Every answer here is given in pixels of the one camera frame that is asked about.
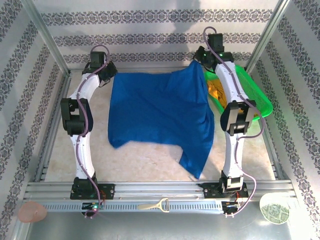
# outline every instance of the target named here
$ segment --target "wall border pattern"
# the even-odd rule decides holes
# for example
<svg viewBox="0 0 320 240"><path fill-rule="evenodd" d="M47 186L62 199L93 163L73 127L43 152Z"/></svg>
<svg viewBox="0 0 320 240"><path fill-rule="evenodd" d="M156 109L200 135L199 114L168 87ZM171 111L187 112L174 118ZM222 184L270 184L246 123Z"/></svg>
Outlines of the wall border pattern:
<svg viewBox="0 0 320 240"><path fill-rule="evenodd" d="M0 239L6 239L6 233L9 230L8 228L12 221L14 210L17 207L18 196L21 193L21 187L23 186L23 182L27 174L31 157L33 156L33 150L36 145L37 138L40 133L40 129L44 121L47 107L49 105L53 89L56 85L59 72L60 68L58 64L55 63L53 65L53 68L47 81L47 85L41 97L41 101L38 106L36 115L34 117L33 125L29 132L29 136L27 137L27 141L25 143L21 159L19 160L19 166L17 167L16 172L14 174L14 180L12 181L12 186L10 187L9 195L7 196L7 201L4 204L4 210L1 213Z"/></svg>
<svg viewBox="0 0 320 240"><path fill-rule="evenodd" d="M260 33L224 33L225 44L256 44ZM58 47L77 47L104 45L133 45L133 44L198 44L204 43L201 32L194 33L138 33L112 35L74 35L55 36Z"/></svg>
<svg viewBox="0 0 320 240"><path fill-rule="evenodd" d="M251 22L266 23L272 9L161 9L42 13L49 26L89 24Z"/></svg>
<svg viewBox="0 0 320 240"><path fill-rule="evenodd" d="M23 6L19 0L7 0L0 10L0 43L6 36L11 24L17 18Z"/></svg>
<svg viewBox="0 0 320 240"><path fill-rule="evenodd" d="M291 82L290 76L274 43L269 41L265 50L268 53L276 75L279 78L279 82L284 94L286 95L286 99L291 106L297 126L300 128L300 132L302 133L302 138L305 141L305 145L308 147L311 159L314 161L313 164L315 168L318 169L317 173L320 175L320 142L318 142L318 138L315 136L316 132L310 123L309 117L305 112L305 108L296 93L295 86Z"/></svg>
<svg viewBox="0 0 320 240"><path fill-rule="evenodd" d="M314 35L320 41L319 16L320 7L315 0L293 0L300 13L304 16L305 21L309 24Z"/></svg>
<svg viewBox="0 0 320 240"><path fill-rule="evenodd" d="M235 61L247 61L251 52L233 52ZM191 61L194 52L139 52L139 53L113 53L113 62L176 62ZM82 64L90 62L89 54L71 54L63 56L67 64Z"/></svg>
<svg viewBox="0 0 320 240"><path fill-rule="evenodd" d="M6 171L6 165L8 164L8 160L11 156L13 147L16 144L16 139L18 138L20 129L23 125L25 116L29 109L29 105L32 101L33 95L36 91L38 82L41 78L42 72L45 68L49 56L50 51L47 45L44 45L35 62L30 77L24 87L21 99L19 100L18 105L16 106L16 110L13 113L13 117L8 125L6 135L3 137L3 142L1 143L0 148L0 180L2 179L2 175Z"/></svg>
<svg viewBox="0 0 320 240"><path fill-rule="evenodd" d="M306 49L303 47L302 42L299 40L293 27L285 16L283 16L283 18L280 20L277 28L282 35L288 49L290 50L296 66L299 68L301 75L304 77L304 81L306 82L310 93L312 93L315 103L320 109L319 72L315 68L314 63L310 60Z"/></svg>
<svg viewBox="0 0 320 240"><path fill-rule="evenodd" d="M6 68L3 70L0 81L0 111L6 102L6 98L10 93L13 83L16 81L17 74L19 73L22 64L25 62L27 54L37 35L38 30L36 29L35 25L30 22L23 32L16 49L14 49Z"/></svg>
<svg viewBox="0 0 320 240"><path fill-rule="evenodd" d="M306 175L305 169L302 167L300 156L297 154L297 148L295 146L295 143L293 142L291 133L288 130L288 126L285 121L280 104L277 100L276 93L273 90L268 73L261 59L258 60L256 64L256 69L260 76L260 79L264 88L264 92L266 93L269 100L272 102L273 117L276 121L278 130L281 132L281 139L282 139L285 151L287 152L289 162L291 163L291 168L296 178L295 181L298 183L298 188L301 191L301 196L303 196L304 203L309 212L309 217L312 220L316 228L316 231L320 232L320 229L317 226L320 220L320 211L319 211L319 207L316 206L316 202L317 202L316 198L313 196L313 191L310 190L311 185L308 181L308 176ZM268 131L271 136L272 144L275 146L274 139L272 137L272 131L268 125L268 119L266 119L266 122L267 122Z"/></svg>

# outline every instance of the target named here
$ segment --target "blue towel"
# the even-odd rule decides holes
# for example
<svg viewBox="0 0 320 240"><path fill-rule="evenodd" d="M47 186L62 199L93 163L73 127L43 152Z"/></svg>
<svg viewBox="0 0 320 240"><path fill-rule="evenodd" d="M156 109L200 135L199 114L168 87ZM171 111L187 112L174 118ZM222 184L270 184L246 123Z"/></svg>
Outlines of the blue towel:
<svg viewBox="0 0 320 240"><path fill-rule="evenodd" d="M108 139L179 145L180 164L197 179L214 140L214 115L201 65L172 73L118 73L114 78Z"/></svg>

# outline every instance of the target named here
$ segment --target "green plastic basket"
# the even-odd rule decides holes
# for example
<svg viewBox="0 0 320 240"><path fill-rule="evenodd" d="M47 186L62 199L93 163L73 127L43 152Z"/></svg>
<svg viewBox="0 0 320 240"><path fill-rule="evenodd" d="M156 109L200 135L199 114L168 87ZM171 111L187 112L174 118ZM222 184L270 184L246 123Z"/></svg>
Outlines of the green plastic basket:
<svg viewBox="0 0 320 240"><path fill-rule="evenodd" d="M241 67L235 66L236 75L239 78L241 86L250 100L255 100L257 109L261 112L262 117L269 116L273 111L273 106L267 96L261 91L257 84L252 80L250 75ZM212 72L206 71L204 78L207 82L219 79L218 76ZM214 98L209 94L210 99L218 108L220 114L224 112L224 108L221 106L218 99ZM255 116L253 121L257 121L259 116Z"/></svg>

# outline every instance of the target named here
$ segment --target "purple cable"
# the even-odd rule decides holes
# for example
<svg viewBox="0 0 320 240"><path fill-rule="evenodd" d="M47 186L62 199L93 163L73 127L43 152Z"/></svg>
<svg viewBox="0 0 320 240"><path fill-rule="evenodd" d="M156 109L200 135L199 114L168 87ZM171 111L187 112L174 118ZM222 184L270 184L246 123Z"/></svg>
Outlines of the purple cable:
<svg viewBox="0 0 320 240"><path fill-rule="evenodd" d="M233 83L234 83L236 92L237 92L237 94L239 95L239 97L241 98L241 100L243 100L246 104L248 104L249 107L251 107L251 108L254 109L254 111L258 114L258 116L259 116L259 118L260 118L260 120L261 120L261 122L262 122L261 131L260 131L258 134L253 135L253 136L241 136L241 137L239 137L239 138L237 139L237 141L236 141L236 143L235 143L235 148L234 148L234 160L235 160L235 163L237 164L238 168L242 171L242 168L238 165L238 161L237 161L237 151L238 151L239 140L240 140L240 139L254 139L254 138L259 137L260 135L262 135L263 132L265 131L266 121L265 121L265 119L262 117L260 111L241 95L239 86L238 86L238 84L237 84L237 81L236 81L236 78L235 78L233 72L232 72L231 69L228 67L228 65L221 59L221 57L219 57L219 55L218 55L217 53L215 53L215 51L214 51L214 50L211 48L211 46L209 45L208 40L207 40L207 36L206 36L206 30L207 30L207 29L212 29L212 30L214 30L215 33L217 33L217 30L216 30L214 27L212 27L212 26L207 26L207 27L203 30L203 39L204 39L204 42L205 42L206 46L209 48L209 50L211 51L211 53L212 53L212 54L225 66L225 68L229 71L229 73L230 73L230 75L231 75L231 78L232 78L232 80L233 80ZM247 204L249 203L249 201L252 199L252 197L253 197L256 189L257 189L257 181L256 181L256 179L255 179L253 176L245 173L244 171L242 171L242 173L253 180L253 182L254 182L254 187L253 187L252 193L250 194L248 200L244 203L244 205L243 205L242 207L240 207L240 208L238 209L237 212L235 212L235 213L233 213L233 214L225 214L225 216L234 216L234 215L240 213L240 212L247 206Z"/></svg>
<svg viewBox="0 0 320 240"><path fill-rule="evenodd" d="M95 208L93 210L88 210L84 213L84 216L87 217L87 214L88 213L94 213L90 218L92 219L98 212L99 212L99 209L100 209L100 201L101 201L101 197L100 197L100 192L99 192L99 188L98 186L96 185L96 183L91 179L90 175L88 174L87 170L84 168L83 164L81 163L80 161L80 157L79 157L79 144L80 144L80 138L85 136L87 133L88 133L88 129L89 129L89 120L88 120L88 115L87 115L87 112L84 108L84 106L82 105L82 103L80 102L80 92L81 92L81 89L82 87L85 85L85 83L87 82L88 79L90 79L93 75L95 75L97 72L99 72L101 69L103 69L111 60L110 58L110 52L109 52L109 49L102 45L102 44L99 44L99 45L96 45L94 46L90 53L97 47L103 47L106 49L107 51L107 56L106 56L106 60L105 60L105 63L100 67L98 68L97 70L95 70L93 73L91 73L88 77L86 77L84 79L84 81L80 84L79 88L78 88L78 92L76 94L76 101L79 105L79 107L81 108L82 112L83 112L83 115L84 115L84 132L79 134L79 136L77 137L76 139L76 146L75 146L75 155L76 155L76 160L77 162L79 163L82 171L84 172L84 174L88 177L88 179L90 180L90 182L92 183L92 185L94 186L95 190L96 190L96 194L98 196L98 208Z"/></svg>

